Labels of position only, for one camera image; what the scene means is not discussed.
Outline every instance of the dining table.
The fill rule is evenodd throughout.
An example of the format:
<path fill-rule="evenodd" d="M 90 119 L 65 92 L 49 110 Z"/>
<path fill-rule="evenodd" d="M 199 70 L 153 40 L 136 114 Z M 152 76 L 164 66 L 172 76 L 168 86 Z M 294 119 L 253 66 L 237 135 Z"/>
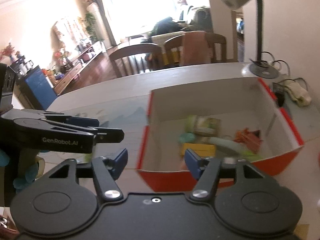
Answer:
<path fill-rule="evenodd" d="M 147 125 L 146 112 L 150 92 L 186 83 L 254 76 L 250 73 L 244 75 L 244 66 L 244 63 L 217 63 L 170 68 L 105 81 L 59 96 L 48 111 L 97 118 L 101 127 L 121 128 L 125 135 L 119 144 L 98 144 L 93 156 L 61 152 L 41 153 L 46 162 L 45 170 L 50 170 L 68 158 L 86 162 L 98 156 L 115 156 L 116 152 L 127 148 L 128 164 L 117 184 L 124 194 L 152 192 L 136 171 L 143 129 Z M 317 201 L 320 199 L 320 113 L 313 103 L 299 108 L 287 97 L 286 104 L 305 145 L 289 166 L 275 178 L 280 185 L 288 187 L 301 199 L 303 212 L 299 223 L 309 225 L 307 239 L 319 239 L 320 214 Z M 95 192 L 92 179 L 80 179 L 80 184 Z"/>

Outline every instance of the pink towel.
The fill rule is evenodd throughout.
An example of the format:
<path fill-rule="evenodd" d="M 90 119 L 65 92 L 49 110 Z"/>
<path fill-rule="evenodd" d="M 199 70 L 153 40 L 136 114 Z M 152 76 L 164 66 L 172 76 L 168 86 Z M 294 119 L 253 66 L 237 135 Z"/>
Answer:
<path fill-rule="evenodd" d="M 182 38 L 180 66 L 209 64 L 210 62 L 210 50 L 205 32 L 185 32 Z"/>

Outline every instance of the yellow box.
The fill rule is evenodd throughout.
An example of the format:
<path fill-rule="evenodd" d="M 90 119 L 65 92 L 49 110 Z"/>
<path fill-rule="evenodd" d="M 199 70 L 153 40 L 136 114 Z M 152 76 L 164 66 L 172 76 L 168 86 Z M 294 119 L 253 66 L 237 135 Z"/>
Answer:
<path fill-rule="evenodd" d="M 216 153 L 216 146 L 213 144 L 184 143 L 182 145 L 181 156 L 184 156 L 186 149 L 194 150 L 201 157 L 214 157 Z"/>

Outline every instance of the circular cover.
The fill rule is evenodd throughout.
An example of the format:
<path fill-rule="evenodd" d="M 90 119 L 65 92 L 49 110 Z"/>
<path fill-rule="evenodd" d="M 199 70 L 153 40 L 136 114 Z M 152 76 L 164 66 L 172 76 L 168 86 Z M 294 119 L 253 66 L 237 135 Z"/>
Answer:
<path fill-rule="evenodd" d="M 98 204 L 91 191 L 67 179 L 47 182 L 43 187 L 30 185 L 12 200 L 11 214 L 18 228 L 36 235 L 63 234 L 95 214 Z"/>
<path fill-rule="evenodd" d="M 279 185 L 253 184 L 243 182 L 240 187 L 236 183 L 217 195 L 217 215 L 231 228 L 249 236 L 276 235 L 293 229 L 302 213 L 300 199 Z"/>
<path fill-rule="evenodd" d="M 279 76 L 279 71 L 274 67 L 262 63 L 265 67 L 260 67 L 255 63 L 249 65 L 250 71 L 258 77 L 266 78 L 266 79 L 275 79 Z"/>

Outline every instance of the wooden chair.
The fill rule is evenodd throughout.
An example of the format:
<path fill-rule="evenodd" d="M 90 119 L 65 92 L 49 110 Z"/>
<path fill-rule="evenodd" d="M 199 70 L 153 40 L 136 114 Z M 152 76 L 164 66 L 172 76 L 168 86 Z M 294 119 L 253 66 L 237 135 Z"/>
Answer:
<path fill-rule="evenodd" d="M 152 59 L 145 60 L 142 58 L 143 56 L 138 56 L 138 54 L 145 53 L 151 53 Z M 117 77 L 139 74 L 146 72 L 147 70 L 152 71 L 162 69 L 164 66 L 162 57 L 161 47 L 153 43 L 141 43 L 123 47 L 114 51 L 109 56 Z"/>
<path fill-rule="evenodd" d="M 177 48 L 178 52 L 178 61 L 180 62 L 180 51 L 179 47 L 182 46 L 182 37 L 183 35 L 173 37 L 169 40 L 167 40 L 164 43 L 164 48 L 167 54 L 168 62 L 170 65 L 174 65 L 174 59 L 173 59 L 173 53 L 171 49 Z M 212 59 L 211 63 L 224 63 L 227 62 L 227 40 L 225 36 L 222 36 L 220 34 L 215 33 L 206 33 L 205 38 L 208 42 L 208 46 L 212 51 Z M 215 44 L 221 44 L 221 60 L 217 60 L 216 57 L 216 50 L 215 50 Z"/>

